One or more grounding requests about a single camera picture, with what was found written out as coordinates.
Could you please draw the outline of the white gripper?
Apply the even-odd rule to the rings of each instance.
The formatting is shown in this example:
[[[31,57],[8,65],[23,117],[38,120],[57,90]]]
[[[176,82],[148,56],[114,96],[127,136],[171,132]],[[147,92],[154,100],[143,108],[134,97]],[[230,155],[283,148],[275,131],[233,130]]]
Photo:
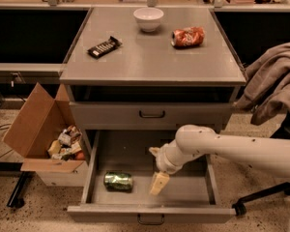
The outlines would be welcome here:
[[[169,175],[181,170],[183,165],[189,161],[189,154],[185,154],[180,149],[176,140],[161,147],[150,147],[149,152],[156,157],[157,168],[161,171],[154,173],[149,193],[158,195],[168,184]]]

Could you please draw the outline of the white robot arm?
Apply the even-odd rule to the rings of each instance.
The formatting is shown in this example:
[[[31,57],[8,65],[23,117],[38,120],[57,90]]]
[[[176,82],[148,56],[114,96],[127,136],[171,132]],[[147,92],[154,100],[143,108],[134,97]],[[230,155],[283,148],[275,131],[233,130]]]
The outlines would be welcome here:
[[[183,165],[204,155],[245,164],[277,177],[290,179],[290,139],[221,135],[207,127],[185,125],[175,139],[149,151],[156,158],[150,193],[157,195],[167,185],[169,176]]]

